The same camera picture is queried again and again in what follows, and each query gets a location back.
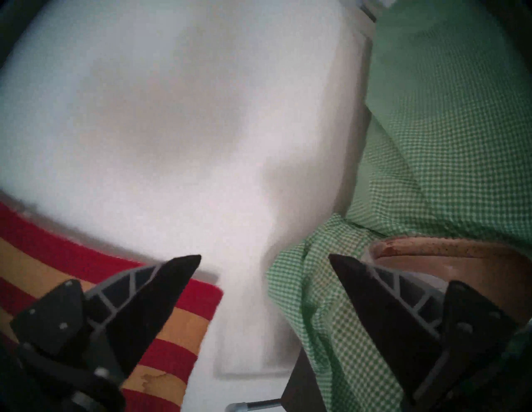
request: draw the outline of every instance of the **yellow stripe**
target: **yellow stripe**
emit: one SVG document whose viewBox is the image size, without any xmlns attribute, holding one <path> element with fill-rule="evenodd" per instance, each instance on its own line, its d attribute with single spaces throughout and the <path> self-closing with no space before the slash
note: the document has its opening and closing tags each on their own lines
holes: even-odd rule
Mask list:
<svg viewBox="0 0 532 412">
<path fill-rule="evenodd" d="M 16 338 L 15 334 L 11 330 L 11 326 L 9 326 L 9 322 L 11 322 L 12 319 L 13 316 L 7 313 L 4 309 L 0 308 L 0 332 L 2 332 L 12 341 L 18 343 L 19 340 Z"/>
<path fill-rule="evenodd" d="M 137 365 L 122 387 L 157 396 L 181 406 L 187 384 L 172 374 Z"/>
<path fill-rule="evenodd" d="M 209 321 L 204 317 L 174 308 L 157 337 L 175 343 L 197 355 L 200 352 L 200 345 L 208 327 Z"/>
<path fill-rule="evenodd" d="M 2 262 L 0 276 L 36 298 L 44 296 L 68 279 L 75 279 L 33 259 L 3 239 L 0 239 L 0 262 Z M 93 286 L 93 283 L 81 281 L 84 291 Z M 174 308 L 157 337 L 175 343 L 197 355 L 208 326 L 207 319 L 186 310 Z"/>
<path fill-rule="evenodd" d="M 58 284 L 74 279 L 21 252 L 4 239 L 0 239 L 0 276 L 10 284 L 35 298 L 41 298 Z M 94 285 L 80 281 L 86 291 Z"/>
</svg>

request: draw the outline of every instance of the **green gingham cloth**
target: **green gingham cloth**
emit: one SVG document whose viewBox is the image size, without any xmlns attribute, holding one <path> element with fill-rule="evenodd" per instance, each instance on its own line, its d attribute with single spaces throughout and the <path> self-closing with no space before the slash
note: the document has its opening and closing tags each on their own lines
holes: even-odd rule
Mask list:
<svg viewBox="0 0 532 412">
<path fill-rule="evenodd" d="M 351 206 L 268 271 L 329 412 L 396 411 L 403 396 L 330 253 L 361 257 L 376 239 L 423 234 L 503 241 L 532 257 L 530 77 L 479 2 L 404 0 L 379 18 Z"/>
</svg>

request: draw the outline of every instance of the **white surface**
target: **white surface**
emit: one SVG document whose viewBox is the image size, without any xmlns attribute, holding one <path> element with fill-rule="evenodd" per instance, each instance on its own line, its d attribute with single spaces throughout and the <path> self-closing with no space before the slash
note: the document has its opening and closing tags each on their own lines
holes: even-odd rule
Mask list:
<svg viewBox="0 0 532 412">
<path fill-rule="evenodd" d="M 136 253 L 200 253 L 219 277 L 183 411 L 286 384 L 297 340 L 264 273 L 349 200 L 362 39 L 344 13 L 334 0 L 54 1 L 0 75 L 3 191 Z"/>
</svg>

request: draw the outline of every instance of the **red stripe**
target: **red stripe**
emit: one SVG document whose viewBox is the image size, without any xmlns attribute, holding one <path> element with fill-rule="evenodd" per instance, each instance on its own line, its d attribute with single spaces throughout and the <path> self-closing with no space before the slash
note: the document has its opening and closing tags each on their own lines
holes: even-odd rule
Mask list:
<svg viewBox="0 0 532 412">
<path fill-rule="evenodd" d="M 211 321 L 222 295 L 220 288 L 192 279 L 179 297 L 176 307 Z"/>
<path fill-rule="evenodd" d="M 17 315 L 35 302 L 32 295 L 0 278 L 0 307 L 10 315 Z"/>
<path fill-rule="evenodd" d="M 170 373 L 188 383 L 196 360 L 197 356 L 189 350 L 164 340 L 155 339 L 139 364 Z"/>
<path fill-rule="evenodd" d="M 0 203 L 0 237 L 15 248 L 58 271 L 92 283 L 141 266 L 77 245 L 35 226 Z"/>
<path fill-rule="evenodd" d="M 0 278 L 0 307 L 15 316 L 29 307 L 35 298 Z M 176 344 L 155 339 L 144 353 L 140 364 L 171 373 L 187 383 L 197 356 Z"/>
<path fill-rule="evenodd" d="M 45 265 L 91 283 L 100 283 L 115 273 L 143 265 L 105 255 L 51 234 L 1 202 L 0 237 Z M 216 286 L 191 280 L 176 306 L 210 321 L 221 296 L 222 291 Z"/>
<path fill-rule="evenodd" d="M 132 391 L 130 389 L 122 389 L 122 393 L 126 399 L 126 412 L 179 412 L 181 408 L 169 400 L 159 398 L 157 396 L 148 395 Z"/>
</svg>

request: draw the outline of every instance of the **red and yellow striped cloth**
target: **red and yellow striped cloth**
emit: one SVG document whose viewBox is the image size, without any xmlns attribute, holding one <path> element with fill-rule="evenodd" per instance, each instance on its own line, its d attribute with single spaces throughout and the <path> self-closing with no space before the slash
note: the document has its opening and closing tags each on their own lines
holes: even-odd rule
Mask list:
<svg viewBox="0 0 532 412">
<path fill-rule="evenodd" d="M 0 338 L 13 348 L 10 320 L 57 284 L 79 279 L 83 290 L 141 266 L 51 234 L 0 203 Z M 163 330 L 124 382 L 126 411 L 180 410 L 200 344 L 222 291 L 191 280 Z"/>
</svg>

